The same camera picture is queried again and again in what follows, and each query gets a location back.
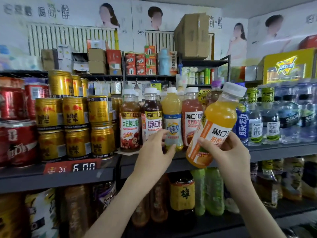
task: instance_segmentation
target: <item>woman in poster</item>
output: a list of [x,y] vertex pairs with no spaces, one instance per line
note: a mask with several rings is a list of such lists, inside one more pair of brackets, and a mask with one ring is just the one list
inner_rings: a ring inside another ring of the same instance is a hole
[[99,8],[99,14],[102,21],[101,27],[106,28],[120,28],[117,17],[114,14],[114,10],[109,3],[104,3]]
[[162,16],[163,12],[161,8],[159,7],[150,7],[147,11],[147,14],[151,18],[151,27],[155,31],[159,31],[161,25],[162,25]]
[[247,39],[245,37],[243,24],[240,22],[233,28],[233,37],[229,40],[227,55],[231,55],[231,59],[246,58]]
[[264,57],[269,54],[282,53],[287,44],[291,42],[291,39],[288,37],[280,37],[279,31],[282,27],[283,20],[282,15],[273,15],[265,21],[267,34],[260,44],[259,56]]

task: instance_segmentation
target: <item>red can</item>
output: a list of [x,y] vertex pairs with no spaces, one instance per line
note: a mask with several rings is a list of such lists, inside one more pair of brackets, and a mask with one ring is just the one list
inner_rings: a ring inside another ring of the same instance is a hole
[[45,83],[30,83],[25,86],[25,93],[28,117],[31,120],[35,120],[35,99],[49,98],[49,86]]
[[15,167],[26,167],[37,159],[36,122],[10,121],[4,124],[9,140],[8,158]]
[[8,159],[8,133],[4,127],[5,122],[0,122],[0,168],[6,166],[9,163]]
[[0,111],[2,120],[26,119],[25,90],[0,87]]

